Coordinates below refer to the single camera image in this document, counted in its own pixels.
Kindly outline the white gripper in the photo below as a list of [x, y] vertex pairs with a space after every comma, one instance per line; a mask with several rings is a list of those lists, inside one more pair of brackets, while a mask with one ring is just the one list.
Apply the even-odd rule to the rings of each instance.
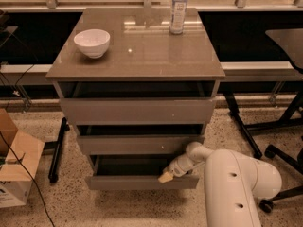
[[160, 183], [167, 183], [173, 180], [173, 177], [182, 177], [190, 170], [200, 166], [205, 161], [204, 158], [194, 158], [184, 153], [173, 159], [166, 167], [164, 172], [159, 178]]

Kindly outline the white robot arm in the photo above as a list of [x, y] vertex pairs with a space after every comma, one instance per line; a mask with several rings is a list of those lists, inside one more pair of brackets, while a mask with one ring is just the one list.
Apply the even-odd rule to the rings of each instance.
[[159, 176], [160, 183], [204, 166], [207, 227], [261, 227], [257, 201], [271, 199], [282, 186], [271, 164], [230, 149], [212, 150], [198, 142], [174, 158]]

